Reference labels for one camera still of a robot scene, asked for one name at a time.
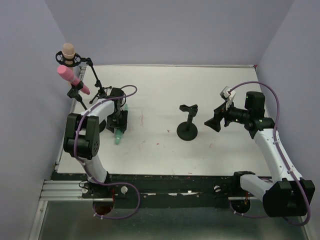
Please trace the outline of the green microphone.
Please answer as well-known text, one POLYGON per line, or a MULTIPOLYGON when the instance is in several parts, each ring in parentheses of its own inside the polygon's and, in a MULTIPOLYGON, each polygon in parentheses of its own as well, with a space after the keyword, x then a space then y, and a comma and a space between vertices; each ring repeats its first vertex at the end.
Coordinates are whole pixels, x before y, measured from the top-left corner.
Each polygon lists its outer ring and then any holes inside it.
MULTIPOLYGON (((128 104, 127 103, 124 104, 124 107, 121 109, 121 111, 128 111, 128 104)), ((124 133, 122 133, 120 130, 120 121, 119 121, 118 127, 115 128, 115 133, 114 133, 116 145, 120 144, 123 135, 124 135, 124 133)))

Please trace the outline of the beige microphone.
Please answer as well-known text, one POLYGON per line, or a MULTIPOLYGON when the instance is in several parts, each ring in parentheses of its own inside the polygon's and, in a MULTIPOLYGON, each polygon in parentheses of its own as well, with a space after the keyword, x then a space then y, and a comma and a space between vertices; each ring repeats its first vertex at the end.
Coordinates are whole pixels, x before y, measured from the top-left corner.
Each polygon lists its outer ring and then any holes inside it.
POLYGON ((76 52, 75 52, 74 46, 71 43, 65 43, 62 46, 62 54, 63 54, 63 57, 65 58, 64 63, 67 65, 72 65, 75 53, 76 52))

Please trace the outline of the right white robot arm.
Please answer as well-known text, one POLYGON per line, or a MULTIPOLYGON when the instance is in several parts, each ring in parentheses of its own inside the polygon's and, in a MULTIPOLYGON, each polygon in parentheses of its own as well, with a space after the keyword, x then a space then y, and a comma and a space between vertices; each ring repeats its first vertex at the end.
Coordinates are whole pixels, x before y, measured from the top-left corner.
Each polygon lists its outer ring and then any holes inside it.
POLYGON ((283 148, 274 120, 265 117, 264 94, 248 91, 243 109, 234 106, 235 94, 225 88, 220 94, 224 103, 204 124, 216 132, 221 130, 221 121, 225 127, 230 123, 242 124, 262 152, 271 182, 260 179, 251 171, 238 171, 233 174, 232 191, 246 191, 255 196, 271 218, 307 215, 315 186, 296 171, 283 148))

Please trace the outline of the black tripod shock-mount stand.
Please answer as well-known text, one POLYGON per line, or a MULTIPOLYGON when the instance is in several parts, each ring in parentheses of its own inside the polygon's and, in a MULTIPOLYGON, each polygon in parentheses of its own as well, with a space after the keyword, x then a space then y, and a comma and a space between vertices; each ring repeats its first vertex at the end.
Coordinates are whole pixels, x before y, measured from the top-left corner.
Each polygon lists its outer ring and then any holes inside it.
POLYGON ((106 90, 108 88, 110 88, 110 89, 112 88, 112 87, 103 87, 102 86, 102 83, 96 74, 96 71, 94 69, 94 64, 93 64, 90 57, 81 57, 78 53, 75 52, 75 55, 73 57, 73 64, 68 65, 65 63, 66 59, 64 58, 62 51, 59 51, 55 54, 55 60, 57 61, 58 64, 69 67, 72 71, 74 71, 74 68, 79 66, 81 63, 86 63, 88 66, 91 67, 91 70, 92 70, 94 77, 95 77, 95 80, 96 80, 94 86, 96 88, 98 88, 98 90, 97 90, 96 95, 89 101, 90 104, 92 104, 94 102, 94 100, 98 99, 99 97, 106 97, 107 96, 106 90))

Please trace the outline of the pink microphone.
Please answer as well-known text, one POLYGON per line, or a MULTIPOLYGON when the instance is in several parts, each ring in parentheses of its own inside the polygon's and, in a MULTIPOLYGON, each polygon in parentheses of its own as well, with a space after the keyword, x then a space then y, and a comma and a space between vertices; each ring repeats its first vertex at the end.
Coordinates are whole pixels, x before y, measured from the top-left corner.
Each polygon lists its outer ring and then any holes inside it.
POLYGON ((69 67, 60 65, 57 67, 56 71, 62 79, 66 80, 71 85, 75 87, 82 86, 80 90, 84 94, 90 94, 89 88, 75 75, 75 73, 69 67))

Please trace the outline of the black round-base clip stand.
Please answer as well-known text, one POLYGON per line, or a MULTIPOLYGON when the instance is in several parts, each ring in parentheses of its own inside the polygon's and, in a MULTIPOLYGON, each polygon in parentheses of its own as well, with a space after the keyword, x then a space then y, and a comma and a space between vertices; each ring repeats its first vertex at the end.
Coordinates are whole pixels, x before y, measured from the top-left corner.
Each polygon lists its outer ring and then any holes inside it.
MULTIPOLYGON (((79 91, 84 90, 84 89, 85 89, 84 83, 83 83, 83 81, 80 80, 78 85, 71 84, 71 89, 68 91, 67 96, 69 98, 75 99, 77 102, 79 102, 81 104, 81 106, 84 108, 84 110, 86 111, 88 108, 84 104, 82 96, 79 94, 79 91)), ((101 133, 105 128, 106 128, 106 120, 103 120, 99 124, 99 132, 101 133)))

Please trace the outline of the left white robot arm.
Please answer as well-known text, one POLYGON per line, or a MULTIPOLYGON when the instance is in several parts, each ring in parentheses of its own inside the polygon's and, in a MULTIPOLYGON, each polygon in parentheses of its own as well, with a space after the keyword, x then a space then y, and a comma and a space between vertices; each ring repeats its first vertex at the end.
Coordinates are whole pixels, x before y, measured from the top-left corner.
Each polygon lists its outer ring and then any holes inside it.
POLYGON ((112 88, 110 95, 100 97, 89 109, 67 116, 63 150, 81 164, 87 180, 93 184, 110 183, 109 173, 98 156, 100 133, 104 130, 125 133, 128 123, 125 100, 123 89, 112 88))

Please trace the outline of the black round-base stand front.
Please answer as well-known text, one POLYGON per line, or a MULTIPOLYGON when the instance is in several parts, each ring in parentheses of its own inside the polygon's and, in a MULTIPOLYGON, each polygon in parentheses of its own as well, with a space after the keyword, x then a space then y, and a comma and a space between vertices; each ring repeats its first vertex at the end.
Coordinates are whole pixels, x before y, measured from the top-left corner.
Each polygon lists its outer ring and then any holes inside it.
POLYGON ((176 129, 176 133, 181 140, 192 141, 198 135, 198 129, 193 123, 193 118, 198 113, 198 105, 187 106, 185 104, 179 106, 182 112, 188 112, 187 121, 180 123, 176 129))

